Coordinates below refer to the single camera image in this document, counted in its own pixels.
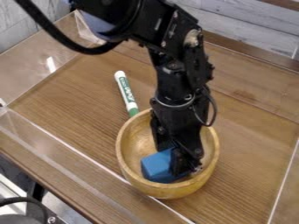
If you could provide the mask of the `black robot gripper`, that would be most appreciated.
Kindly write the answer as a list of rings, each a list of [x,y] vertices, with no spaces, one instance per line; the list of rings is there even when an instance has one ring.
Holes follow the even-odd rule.
[[[200,130],[208,126],[211,98],[195,95],[185,103],[171,105],[157,97],[149,101],[151,129],[157,151],[171,151],[171,173],[175,177],[185,176],[199,170],[204,150]]]

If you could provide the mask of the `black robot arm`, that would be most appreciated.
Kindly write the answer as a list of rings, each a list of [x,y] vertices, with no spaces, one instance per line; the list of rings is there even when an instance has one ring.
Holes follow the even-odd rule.
[[[156,71],[151,98],[155,147],[171,152],[177,177],[201,166],[201,127],[217,112],[207,82],[213,65],[204,52],[199,20],[167,0],[69,0],[93,34],[109,43],[132,39],[148,49]]]

